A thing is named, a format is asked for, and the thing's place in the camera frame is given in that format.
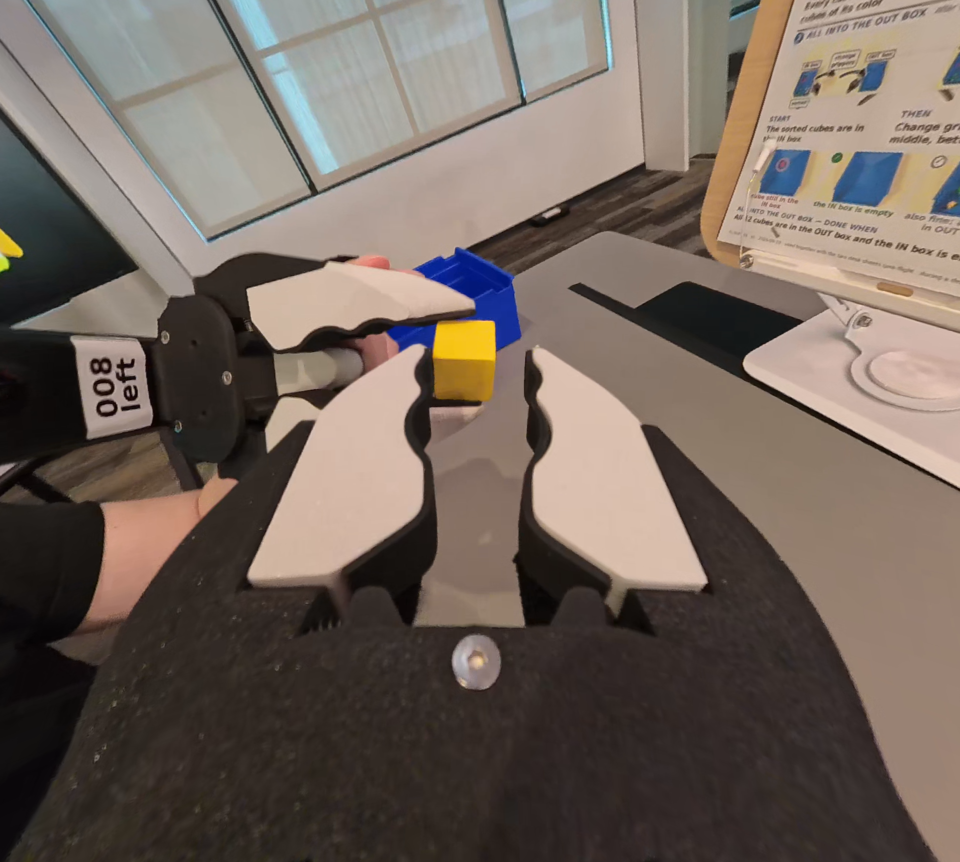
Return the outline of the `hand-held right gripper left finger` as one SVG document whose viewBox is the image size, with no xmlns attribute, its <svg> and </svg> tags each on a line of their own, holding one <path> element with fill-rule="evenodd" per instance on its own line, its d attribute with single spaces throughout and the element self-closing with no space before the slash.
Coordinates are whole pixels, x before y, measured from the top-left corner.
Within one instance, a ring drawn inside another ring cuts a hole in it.
<svg viewBox="0 0 960 862">
<path fill-rule="evenodd" d="M 431 352 L 414 345 L 295 424 L 246 473 L 268 515 L 246 569 L 258 591 L 324 591 L 336 611 L 367 587 L 414 612 L 438 550 Z"/>
</svg>

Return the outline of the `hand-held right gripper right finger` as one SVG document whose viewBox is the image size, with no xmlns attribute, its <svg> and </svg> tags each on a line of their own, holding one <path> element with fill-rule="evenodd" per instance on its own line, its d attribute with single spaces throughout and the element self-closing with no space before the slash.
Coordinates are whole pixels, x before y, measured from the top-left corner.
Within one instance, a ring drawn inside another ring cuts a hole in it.
<svg viewBox="0 0 960 862">
<path fill-rule="evenodd" d="M 598 594 L 614 617 L 631 592 L 699 594 L 709 578 L 642 422 L 543 347 L 525 354 L 519 569 L 557 603 Z"/>
</svg>

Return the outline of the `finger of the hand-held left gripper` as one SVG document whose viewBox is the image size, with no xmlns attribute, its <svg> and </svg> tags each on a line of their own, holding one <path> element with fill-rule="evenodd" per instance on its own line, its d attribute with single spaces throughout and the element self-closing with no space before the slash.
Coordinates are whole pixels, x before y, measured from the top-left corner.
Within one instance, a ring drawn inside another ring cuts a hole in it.
<svg viewBox="0 0 960 862">
<path fill-rule="evenodd" d="M 322 410 L 295 396 L 279 400 L 265 427 L 266 443 L 279 443 L 297 424 L 315 422 Z M 437 404 L 430 407 L 432 442 L 442 441 L 464 429 L 482 413 L 482 404 Z"/>
<path fill-rule="evenodd" d="M 474 300 L 414 271 L 330 261 L 247 289 L 248 317 L 275 352 L 324 349 L 395 326 L 474 315 Z"/>
</svg>

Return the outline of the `yellow wooden cube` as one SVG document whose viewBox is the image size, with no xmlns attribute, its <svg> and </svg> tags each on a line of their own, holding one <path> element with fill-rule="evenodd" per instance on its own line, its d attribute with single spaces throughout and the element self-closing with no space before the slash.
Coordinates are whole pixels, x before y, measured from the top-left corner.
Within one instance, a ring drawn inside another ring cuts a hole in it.
<svg viewBox="0 0 960 862">
<path fill-rule="evenodd" d="M 432 346 L 434 397 L 484 403 L 494 394 L 497 329 L 489 320 L 438 323 Z"/>
</svg>

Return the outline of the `blue plastic bin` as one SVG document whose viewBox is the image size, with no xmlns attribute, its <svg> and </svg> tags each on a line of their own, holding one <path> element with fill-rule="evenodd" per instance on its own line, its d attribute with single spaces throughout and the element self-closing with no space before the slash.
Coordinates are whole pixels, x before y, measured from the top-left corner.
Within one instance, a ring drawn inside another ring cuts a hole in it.
<svg viewBox="0 0 960 862">
<path fill-rule="evenodd" d="M 468 320 L 494 324 L 498 352 L 521 338 L 522 327 L 511 274 L 463 248 L 456 248 L 451 256 L 436 256 L 415 270 L 426 279 L 438 281 L 472 298 L 475 312 Z"/>
</svg>

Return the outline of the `person's left hand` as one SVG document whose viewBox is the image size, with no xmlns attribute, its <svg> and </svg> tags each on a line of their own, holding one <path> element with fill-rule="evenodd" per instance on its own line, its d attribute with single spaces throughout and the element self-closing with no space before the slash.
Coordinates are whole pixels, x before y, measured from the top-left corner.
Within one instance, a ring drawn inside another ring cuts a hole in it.
<svg viewBox="0 0 960 862">
<path fill-rule="evenodd" d="M 357 256 L 349 259 L 347 263 L 379 270 L 391 268 L 390 260 L 386 256 Z M 400 352 L 399 344 L 387 332 L 349 339 L 343 342 L 343 345 L 359 353 L 365 374 L 372 372 Z"/>
</svg>

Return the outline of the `black desk inlay plate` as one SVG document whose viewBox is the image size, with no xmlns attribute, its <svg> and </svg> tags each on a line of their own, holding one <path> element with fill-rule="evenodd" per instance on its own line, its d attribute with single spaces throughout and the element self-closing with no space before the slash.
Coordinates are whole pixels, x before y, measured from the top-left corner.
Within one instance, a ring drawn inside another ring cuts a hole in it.
<svg viewBox="0 0 960 862">
<path fill-rule="evenodd" d="M 743 363 L 750 353 L 802 322 L 691 281 L 636 306 L 580 282 L 569 290 L 739 378 L 748 377 Z"/>
</svg>

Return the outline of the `dark panel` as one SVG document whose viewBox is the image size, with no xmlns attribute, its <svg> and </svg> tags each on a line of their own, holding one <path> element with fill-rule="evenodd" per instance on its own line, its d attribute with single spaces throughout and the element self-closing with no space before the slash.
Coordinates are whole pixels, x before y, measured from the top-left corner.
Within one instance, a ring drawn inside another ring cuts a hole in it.
<svg viewBox="0 0 960 862">
<path fill-rule="evenodd" d="M 1 115 L 1 323 L 13 326 L 137 270 L 85 204 Z"/>
</svg>

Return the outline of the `large grid window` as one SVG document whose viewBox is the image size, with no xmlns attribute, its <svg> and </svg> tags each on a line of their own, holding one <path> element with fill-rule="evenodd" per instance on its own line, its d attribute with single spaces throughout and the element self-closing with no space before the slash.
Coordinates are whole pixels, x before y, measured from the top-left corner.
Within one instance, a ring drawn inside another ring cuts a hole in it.
<svg viewBox="0 0 960 862">
<path fill-rule="evenodd" d="M 205 240 L 609 66 L 606 0 L 25 0 Z"/>
</svg>

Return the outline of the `white stand base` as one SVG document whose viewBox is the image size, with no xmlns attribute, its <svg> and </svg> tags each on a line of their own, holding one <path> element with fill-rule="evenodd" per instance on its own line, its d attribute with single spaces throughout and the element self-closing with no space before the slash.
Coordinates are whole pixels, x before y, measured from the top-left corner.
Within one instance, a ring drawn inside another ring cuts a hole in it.
<svg viewBox="0 0 960 862">
<path fill-rule="evenodd" d="M 747 375 L 958 488 L 958 332 L 820 298 L 824 312 L 744 357 Z"/>
</svg>

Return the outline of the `printed instruction sheet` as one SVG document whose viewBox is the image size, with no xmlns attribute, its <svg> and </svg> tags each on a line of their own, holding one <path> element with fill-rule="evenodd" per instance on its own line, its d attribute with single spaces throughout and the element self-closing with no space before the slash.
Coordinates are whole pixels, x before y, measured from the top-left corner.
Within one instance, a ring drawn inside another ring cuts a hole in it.
<svg viewBox="0 0 960 862">
<path fill-rule="evenodd" d="M 722 227 L 738 248 L 958 297 L 959 0 L 794 0 Z"/>
</svg>

